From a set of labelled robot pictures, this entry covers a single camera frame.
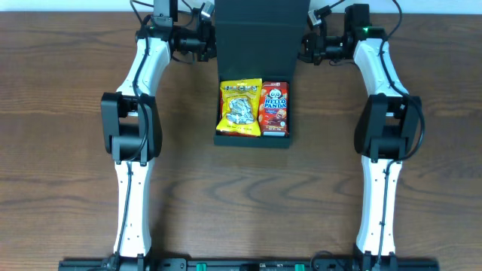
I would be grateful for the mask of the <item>dark green box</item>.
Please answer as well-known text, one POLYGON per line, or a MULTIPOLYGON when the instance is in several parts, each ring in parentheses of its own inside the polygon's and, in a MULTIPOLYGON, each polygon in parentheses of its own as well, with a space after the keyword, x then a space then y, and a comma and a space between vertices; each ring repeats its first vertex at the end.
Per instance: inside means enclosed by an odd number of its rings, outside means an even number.
POLYGON ((288 83, 307 26, 310 0, 215 0, 218 81, 288 83))

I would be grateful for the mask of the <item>red Hello Panda box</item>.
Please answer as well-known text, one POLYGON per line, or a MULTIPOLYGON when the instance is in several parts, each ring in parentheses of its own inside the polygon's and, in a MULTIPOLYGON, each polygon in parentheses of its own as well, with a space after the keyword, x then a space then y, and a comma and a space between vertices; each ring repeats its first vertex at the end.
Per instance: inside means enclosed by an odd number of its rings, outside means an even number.
POLYGON ((258 108, 262 136, 288 135, 288 88, 286 82, 263 82, 258 108))

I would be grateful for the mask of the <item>yellow Hacks candy bag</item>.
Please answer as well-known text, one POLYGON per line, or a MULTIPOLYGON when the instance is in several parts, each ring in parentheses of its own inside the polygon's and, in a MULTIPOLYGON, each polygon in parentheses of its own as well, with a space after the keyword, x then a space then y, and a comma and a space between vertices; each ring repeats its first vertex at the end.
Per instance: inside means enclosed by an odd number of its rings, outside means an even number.
POLYGON ((261 78, 221 82, 221 119, 216 126, 219 132, 254 137, 261 135, 258 107, 262 83, 261 78))

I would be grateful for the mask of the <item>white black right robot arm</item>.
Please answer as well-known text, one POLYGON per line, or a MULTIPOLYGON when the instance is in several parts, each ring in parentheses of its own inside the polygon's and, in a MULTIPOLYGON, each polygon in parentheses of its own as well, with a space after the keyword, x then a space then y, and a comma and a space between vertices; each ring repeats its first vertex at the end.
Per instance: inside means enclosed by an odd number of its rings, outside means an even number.
POLYGON ((378 262, 395 254, 395 194, 402 163, 420 148, 425 120, 419 97, 400 82, 389 52, 391 35, 373 26, 370 7, 353 4, 344 11, 341 36, 327 33, 332 7, 311 10, 311 33, 303 37, 299 60, 319 65, 352 60, 361 72, 368 100, 355 127, 354 147, 361 155, 364 192, 357 249, 378 262))

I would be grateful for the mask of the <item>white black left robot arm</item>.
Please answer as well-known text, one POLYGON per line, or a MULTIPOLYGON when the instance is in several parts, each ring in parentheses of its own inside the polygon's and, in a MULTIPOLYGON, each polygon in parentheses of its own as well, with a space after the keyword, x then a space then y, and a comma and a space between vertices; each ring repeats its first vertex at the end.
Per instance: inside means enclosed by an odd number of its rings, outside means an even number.
POLYGON ((177 25, 175 1, 155 1, 152 8, 152 14, 139 19, 136 55, 126 78, 101 99, 105 149, 114 161, 119 192, 117 260, 144 258, 151 250, 148 204, 151 173, 163 138, 156 103, 162 74, 176 51, 190 53, 198 62, 216 56, 212 2, 191 10, 195 29, 177 25))

